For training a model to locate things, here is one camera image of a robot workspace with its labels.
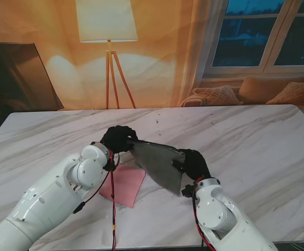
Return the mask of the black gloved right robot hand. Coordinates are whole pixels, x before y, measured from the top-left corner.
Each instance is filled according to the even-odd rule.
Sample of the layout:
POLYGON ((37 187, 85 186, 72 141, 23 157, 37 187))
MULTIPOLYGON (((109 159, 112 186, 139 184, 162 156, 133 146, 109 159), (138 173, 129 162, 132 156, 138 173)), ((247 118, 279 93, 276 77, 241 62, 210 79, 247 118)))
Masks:
POLYGON ((184 153, 185 160, 183 163, 175 159, 172 160, 173 167, 186 174, 192 180, 211 178, 207 163, 197 150, 179 149, 179 151, 184 153))

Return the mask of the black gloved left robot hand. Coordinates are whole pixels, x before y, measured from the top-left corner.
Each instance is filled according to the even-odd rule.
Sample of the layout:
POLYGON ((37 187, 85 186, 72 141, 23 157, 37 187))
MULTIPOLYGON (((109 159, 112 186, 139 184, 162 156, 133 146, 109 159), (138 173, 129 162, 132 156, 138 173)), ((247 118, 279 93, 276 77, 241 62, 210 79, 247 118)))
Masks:
POLYGON ((129 140, 137 140, 135 130, 128 126, 117 125, 108 128, 101 139, 101 144, 114 154, 130 151, 133 146, 129 140))

